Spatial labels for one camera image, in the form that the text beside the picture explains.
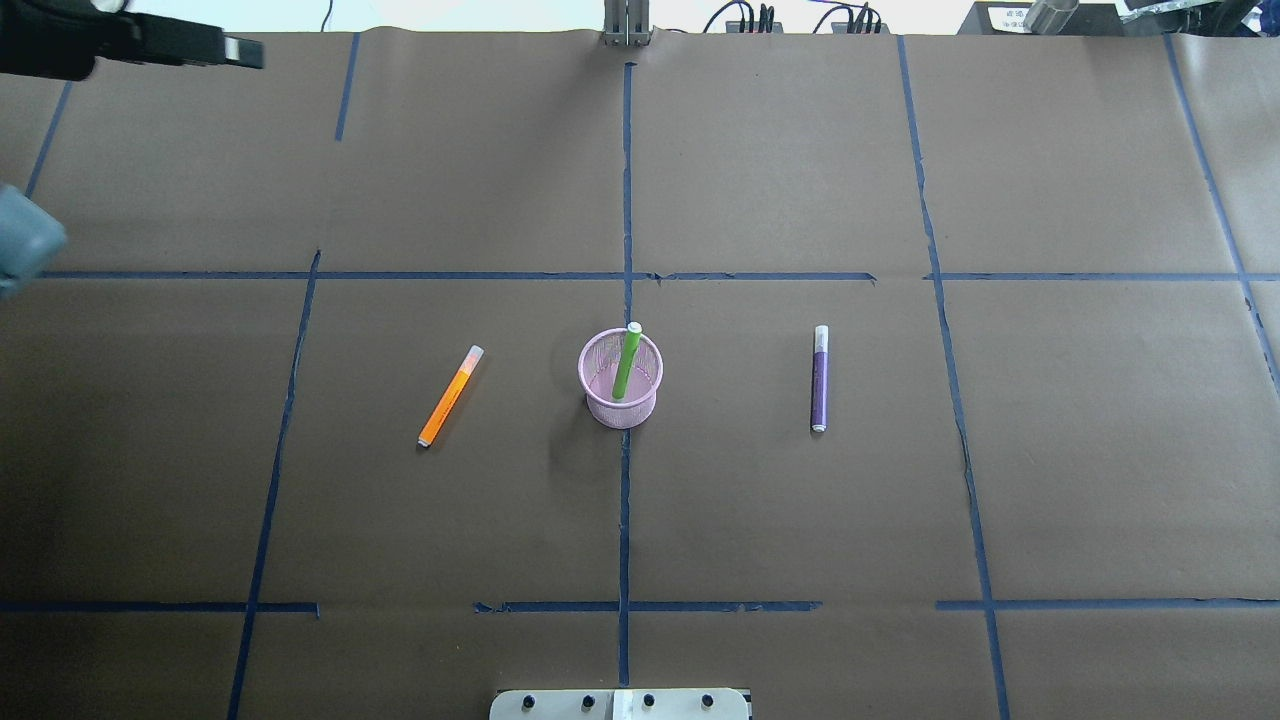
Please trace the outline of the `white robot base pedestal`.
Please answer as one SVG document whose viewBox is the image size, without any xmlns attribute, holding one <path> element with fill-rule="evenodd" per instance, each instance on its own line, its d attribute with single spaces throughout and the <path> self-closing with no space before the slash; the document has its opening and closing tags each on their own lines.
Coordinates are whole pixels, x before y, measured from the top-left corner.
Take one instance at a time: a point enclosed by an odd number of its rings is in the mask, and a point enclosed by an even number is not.
<svg viewBox="0 0 1280 720">
<path fill-rule="evenodd" d="M 749 691 L 600 688 L 502 691 L 489 719 L 753 719 Z"/>
</svg>

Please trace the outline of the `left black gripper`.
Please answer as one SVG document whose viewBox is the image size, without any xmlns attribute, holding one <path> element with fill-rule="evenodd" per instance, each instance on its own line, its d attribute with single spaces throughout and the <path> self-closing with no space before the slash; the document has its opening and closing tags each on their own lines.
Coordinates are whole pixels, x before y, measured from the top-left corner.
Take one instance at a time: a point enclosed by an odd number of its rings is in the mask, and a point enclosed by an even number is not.
<svg viewBox="0 0 1280 720">
<path fill-rule="evenodd" d="M 127 6 L 127 1 L 113 9 L 92 1 L 3 1 L 1 73 L 83 81 L 100 59 L 170 67 L 265 67 L 260 41 Z"/>
</svg>

